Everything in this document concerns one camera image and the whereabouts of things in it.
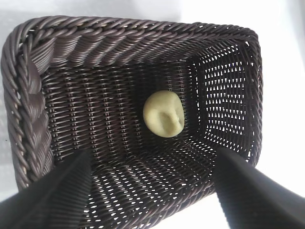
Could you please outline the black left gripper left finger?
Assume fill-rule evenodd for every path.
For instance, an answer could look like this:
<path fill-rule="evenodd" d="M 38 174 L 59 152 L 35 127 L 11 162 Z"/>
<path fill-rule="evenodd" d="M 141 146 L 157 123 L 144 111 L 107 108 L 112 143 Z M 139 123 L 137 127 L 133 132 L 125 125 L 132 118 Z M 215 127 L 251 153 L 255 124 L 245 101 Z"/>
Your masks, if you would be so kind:
<path fill-rule="evenodd" d="M 50 173 L 0 204 L 2 229 L 76 229 L 92 185 L 87 152 L 68 156 Z"/>

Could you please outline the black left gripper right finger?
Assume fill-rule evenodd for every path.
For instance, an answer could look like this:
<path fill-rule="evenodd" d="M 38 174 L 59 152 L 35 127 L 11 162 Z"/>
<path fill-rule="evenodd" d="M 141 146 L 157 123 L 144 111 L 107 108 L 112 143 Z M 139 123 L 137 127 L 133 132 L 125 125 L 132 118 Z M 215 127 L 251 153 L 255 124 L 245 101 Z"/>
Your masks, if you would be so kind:
<path fill-rule="evenodd" d="M 305 227 L 305 199 L 258 171 L 231 149 L 217 149 L 213 182 L 232 229 Z"/>

